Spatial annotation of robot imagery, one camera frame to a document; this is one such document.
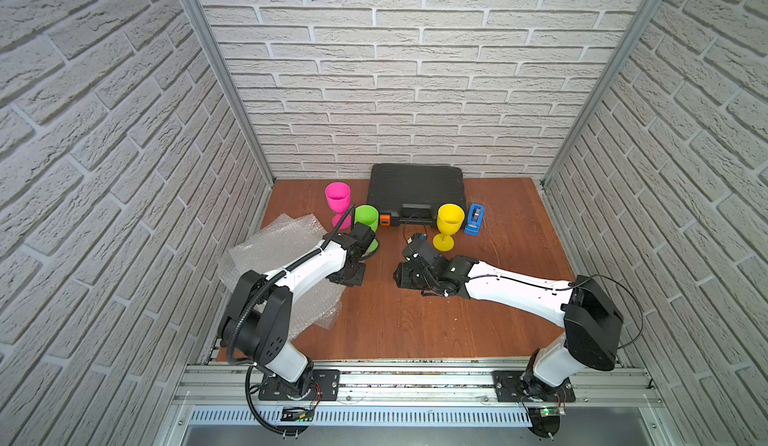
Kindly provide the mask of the yellow plastic wine glass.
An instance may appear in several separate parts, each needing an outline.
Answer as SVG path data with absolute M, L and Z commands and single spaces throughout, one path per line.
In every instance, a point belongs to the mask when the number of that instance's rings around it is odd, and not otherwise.
M 453 236 L 461 229 L 465 212 L 459 205 L 447 203 L 437 212 L 437 229 L 439 233 L 433 238 L 433 246 L 441 252 L 447 252 L 454 247 Z

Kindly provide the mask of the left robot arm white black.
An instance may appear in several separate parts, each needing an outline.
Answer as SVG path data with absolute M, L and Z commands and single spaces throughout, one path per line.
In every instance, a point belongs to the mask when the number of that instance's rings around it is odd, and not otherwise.
M 241 275 L 218 327 L 227 363 L 255 366 L 277 377 L 288 395 L 306 395 L 313 384 L 313 363 L 288 339 L 294 301 L 323 280 L 361 285 L 363 257 L 375 239 L 371 227 L 356 223 L 347 233 L 326 234 L 302 256 L 273 271 Z

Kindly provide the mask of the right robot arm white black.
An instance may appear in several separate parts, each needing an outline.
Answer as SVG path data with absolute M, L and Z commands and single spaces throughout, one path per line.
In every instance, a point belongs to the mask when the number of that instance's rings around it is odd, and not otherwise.
M 412 244 L 393 273 L 397 287 L 424 296 L 490 301 L 543 318 L 563 329 L 537 349 L 520 376 L 521 392 L 545 399 L 584 369 L 615 368 L 623 315 L 592 278 L 548 280 L 502 270 L 472 257 L 445 258 L 426 244 Z

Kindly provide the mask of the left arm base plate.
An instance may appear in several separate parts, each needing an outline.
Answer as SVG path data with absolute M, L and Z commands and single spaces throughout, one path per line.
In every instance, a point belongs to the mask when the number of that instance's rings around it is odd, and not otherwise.
M 338 397 L 340 371 L 314 369 L 297 382 L 280 376 L 265 377 L 259 387 L 259 401 L 335 401 Z

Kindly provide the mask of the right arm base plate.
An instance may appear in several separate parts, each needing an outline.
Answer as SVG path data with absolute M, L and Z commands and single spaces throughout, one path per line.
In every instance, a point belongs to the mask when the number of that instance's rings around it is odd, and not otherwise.
M 523 401 L 572 403 L 576 401 L 569 378 L 558 386 L 550 386 L 527 371 L 496 370 L 492 372 L 492 380 L 497 401 L 500 403 L 522 403 Z

